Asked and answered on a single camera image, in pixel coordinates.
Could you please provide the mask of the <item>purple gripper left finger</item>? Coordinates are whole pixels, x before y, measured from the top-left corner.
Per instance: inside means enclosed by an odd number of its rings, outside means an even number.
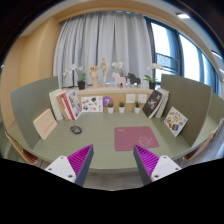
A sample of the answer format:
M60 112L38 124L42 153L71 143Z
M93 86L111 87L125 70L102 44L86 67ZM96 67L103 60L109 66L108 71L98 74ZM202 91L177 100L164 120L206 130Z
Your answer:
M59 156L46 171L83 186L94 155L93 145L88 145L70 156Z

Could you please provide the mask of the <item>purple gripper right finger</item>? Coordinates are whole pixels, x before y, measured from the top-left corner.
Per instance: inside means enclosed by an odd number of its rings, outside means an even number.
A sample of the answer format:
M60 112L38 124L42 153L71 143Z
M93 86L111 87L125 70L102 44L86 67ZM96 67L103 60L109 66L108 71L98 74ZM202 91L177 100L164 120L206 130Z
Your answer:
M158 156L138 145L134 146L133 155L144 185L181 170L167 155Z

